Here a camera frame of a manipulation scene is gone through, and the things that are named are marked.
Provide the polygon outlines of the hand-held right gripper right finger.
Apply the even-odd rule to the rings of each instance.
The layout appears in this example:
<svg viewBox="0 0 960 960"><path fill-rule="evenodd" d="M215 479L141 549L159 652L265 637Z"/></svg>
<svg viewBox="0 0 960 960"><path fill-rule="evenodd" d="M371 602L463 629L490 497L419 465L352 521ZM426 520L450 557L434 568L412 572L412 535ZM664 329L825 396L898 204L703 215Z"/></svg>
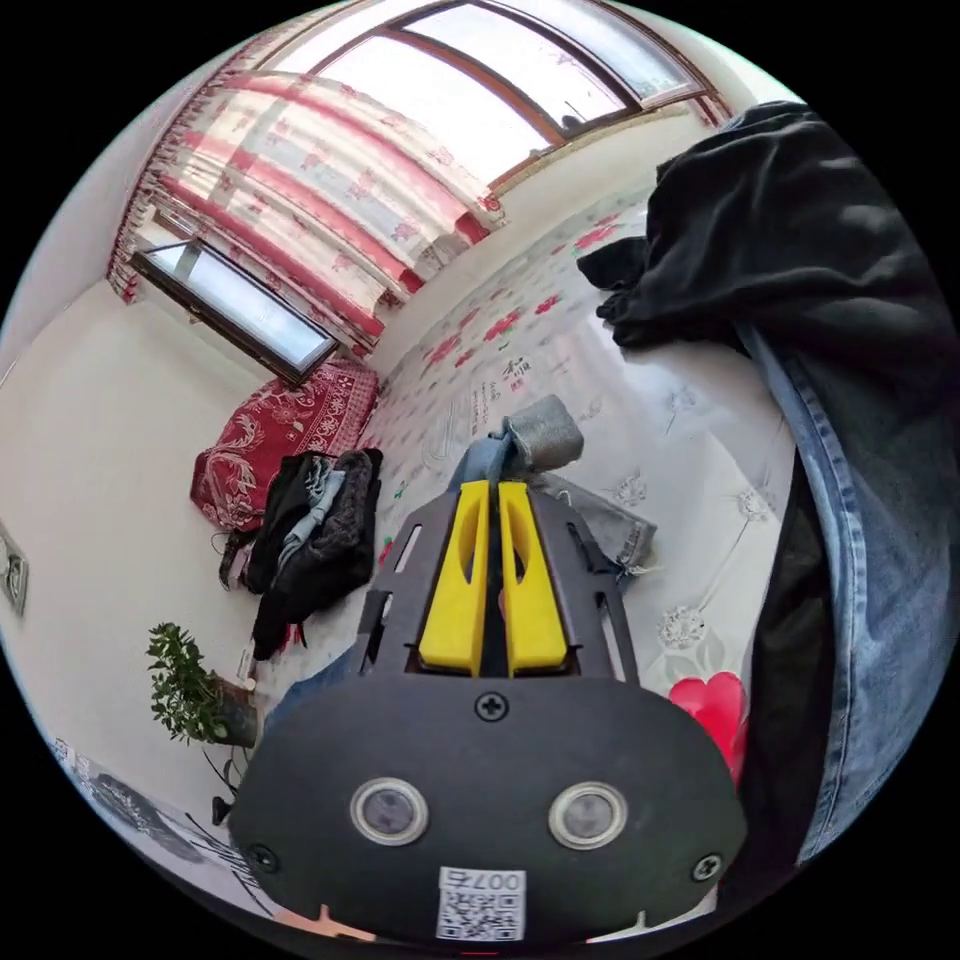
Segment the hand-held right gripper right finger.
<svg viewBox="0 0 960 960"><path fill-rule="evenodd" d="M526 484L499 485L499 527L509 675L560 671L568 644Z"/></svg>

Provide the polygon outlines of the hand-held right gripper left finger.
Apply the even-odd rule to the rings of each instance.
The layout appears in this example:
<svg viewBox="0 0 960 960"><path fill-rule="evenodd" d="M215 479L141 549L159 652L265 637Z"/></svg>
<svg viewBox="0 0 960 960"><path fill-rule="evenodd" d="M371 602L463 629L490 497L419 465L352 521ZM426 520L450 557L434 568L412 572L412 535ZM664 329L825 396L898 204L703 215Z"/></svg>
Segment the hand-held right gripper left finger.
<svg viewBox="0 0 960 960"><path fill-rule="evenodd" d="M490 548L490 484L460 486L418 644L431 671L477 677L484 646Z"/></svg>

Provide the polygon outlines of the person's right hand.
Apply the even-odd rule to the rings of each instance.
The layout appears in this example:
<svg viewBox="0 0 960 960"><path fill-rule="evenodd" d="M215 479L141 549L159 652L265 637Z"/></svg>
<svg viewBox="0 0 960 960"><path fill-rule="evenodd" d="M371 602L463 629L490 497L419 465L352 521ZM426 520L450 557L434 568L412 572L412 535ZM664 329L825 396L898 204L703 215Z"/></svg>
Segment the person's right hand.
<svg viewBox="0 0 960 960"><path fill-rule="evenodd" d="M285 908L279 909L273 919L278 923L329 938L341 938L357 942L375 942L377 940L373 933L333 919L326 906L321 907L320 915L316 919L303 917Z"/></svg>

